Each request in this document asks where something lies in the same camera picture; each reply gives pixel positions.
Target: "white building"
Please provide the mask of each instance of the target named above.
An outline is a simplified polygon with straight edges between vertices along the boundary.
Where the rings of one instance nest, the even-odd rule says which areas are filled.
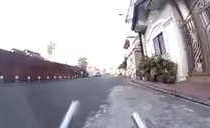
[[[210,74],[210,0],[132,0],[130,8],[145,55],[177,63],[178,81]]]
[[[126,75],[135,79],[142,57],[137,34],[135,34],[135,36],[129,36],[126,38],[124,48],[126,49],[125,58],[127,61]]]

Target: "window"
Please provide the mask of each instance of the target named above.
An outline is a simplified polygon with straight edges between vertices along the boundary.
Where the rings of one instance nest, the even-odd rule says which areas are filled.
[[[153,46],[155,49],[155,55],[162,55],[166,53],[165,42],[163,39],[163,33],[159,34],[153,39]]]

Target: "road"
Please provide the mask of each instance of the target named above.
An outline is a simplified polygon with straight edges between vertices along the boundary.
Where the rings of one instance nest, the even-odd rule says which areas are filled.
[[[56,128],[72,100],[81,102],[73,128],[134,128],[134,111],[149,128],[210,128],[209,107],[121,77],[0,87],[0,128]]]

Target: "sidewalk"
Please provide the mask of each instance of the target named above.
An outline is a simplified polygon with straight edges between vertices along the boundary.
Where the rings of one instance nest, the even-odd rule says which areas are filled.
[[[133,82],[157,91],[210,106],[210,80],[188,80],[176,84],[163,84],[142,80],[133,80]]]

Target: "red wall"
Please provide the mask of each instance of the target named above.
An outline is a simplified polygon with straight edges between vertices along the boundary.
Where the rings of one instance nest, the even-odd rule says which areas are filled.
[[[72,66],[40,60],[25,56],[19,53],[12,53],[0,49],[0,76],[4,76],[5,82],[14,82],[15,76],[19,76],[20,81],[27,81],[27,76],[32,81],[36,81],[38,76],[42,80],[56,76],[74,76],[76,73]]]

